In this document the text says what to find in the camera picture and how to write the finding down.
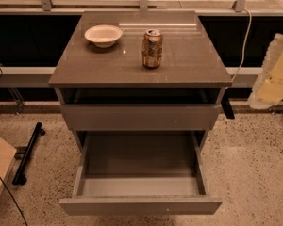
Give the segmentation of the crumpled orange soda can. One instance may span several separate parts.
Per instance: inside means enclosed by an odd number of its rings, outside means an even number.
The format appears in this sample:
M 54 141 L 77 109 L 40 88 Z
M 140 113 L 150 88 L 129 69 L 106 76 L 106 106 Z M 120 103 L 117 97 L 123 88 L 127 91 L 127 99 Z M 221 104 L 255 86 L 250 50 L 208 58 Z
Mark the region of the crumpled orange soda can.
M 149 69 L 160 66 L 162 59 L 162 34 L 158 29 L 145 31 L 142 42 L 142 65 Z

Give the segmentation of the black metal bar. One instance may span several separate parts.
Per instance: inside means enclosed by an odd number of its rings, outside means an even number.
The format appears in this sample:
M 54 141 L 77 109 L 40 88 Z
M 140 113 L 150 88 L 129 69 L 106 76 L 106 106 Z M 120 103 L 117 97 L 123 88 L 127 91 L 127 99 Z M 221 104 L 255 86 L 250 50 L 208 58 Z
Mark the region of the black metal bar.
M 12 183 L 14 185 L 24 185 L 27 181 L 25 177 L 25 167 L 28 164 L 29 157 L 33 151 L 34 145 L 37 142 L 38 136 L 44 136 L 45 130 L 42 128 L 42 123 L 38 122 L 35 126 L 35 129 L 32 133 L 32 136 L 30 140 L 28 141 L 28 144 L 26 147 L 24 147 L 22 150 L 17 151 L 17 155 L 21 154 L 21 163 L 15 173 L 15 176 L 13 178 Z

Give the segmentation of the grey top drawer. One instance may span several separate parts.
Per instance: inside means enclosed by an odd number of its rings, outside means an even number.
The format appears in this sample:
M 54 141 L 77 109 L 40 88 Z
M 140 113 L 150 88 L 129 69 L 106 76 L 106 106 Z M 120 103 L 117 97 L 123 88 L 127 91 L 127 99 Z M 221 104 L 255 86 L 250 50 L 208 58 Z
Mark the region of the grey top drawer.
M 57 89 L 61 111 L 74 131 L 209 130 L 221 91 L 207 89 Z

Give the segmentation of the white bowl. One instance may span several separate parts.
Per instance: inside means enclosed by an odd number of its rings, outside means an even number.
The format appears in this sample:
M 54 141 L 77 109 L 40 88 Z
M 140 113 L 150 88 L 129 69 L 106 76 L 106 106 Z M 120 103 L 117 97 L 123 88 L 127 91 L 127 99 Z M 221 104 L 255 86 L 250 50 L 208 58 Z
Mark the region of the white bowl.
M 92 42 L 96 47 L 109 48 L 122 37 L 123 31 L 114 25 L 96 25 L 89 28 L 84 37 L 87 41 Z

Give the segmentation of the grey drawer cabinet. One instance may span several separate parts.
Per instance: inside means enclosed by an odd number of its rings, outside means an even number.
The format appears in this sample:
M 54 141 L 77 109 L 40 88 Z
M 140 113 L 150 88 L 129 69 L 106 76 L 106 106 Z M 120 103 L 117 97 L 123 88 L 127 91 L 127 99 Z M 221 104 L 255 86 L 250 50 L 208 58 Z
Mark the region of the grey drawer cabinet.
M 84 37 L 89 28 L 102 24 L 114 25 L 123 31 L 122 37 L 109 48 L 96 47 Z M 162 59 L 155 69 L 142 65 L 142 42 L 148 29 L 158 29 L 162 34 Z M 49 84 L 55 90 L 216 88 L 221 91 L 222 99 L 231 81 L 195 12 L 120 11 L 82 15 Z M 180 132 L 195 133 L 198 143 L 203 144 L 211 129 Z M 70 131 L 79 146 L 84 145 L 88 134 L 96 132 L 175 132 Z

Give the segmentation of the grey drawer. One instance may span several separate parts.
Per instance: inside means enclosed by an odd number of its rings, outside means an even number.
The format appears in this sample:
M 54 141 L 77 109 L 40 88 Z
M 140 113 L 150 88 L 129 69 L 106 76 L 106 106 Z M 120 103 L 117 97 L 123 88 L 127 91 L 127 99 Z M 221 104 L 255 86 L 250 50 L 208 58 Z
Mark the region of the grey drawer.
M 207 89 L 57 89 L 61 111 L 74 131 L 209 130 L 221 91 Z
M 193 132 L 88 134 L 69 215 L 212 215 L 222 199 L 208 193 Z

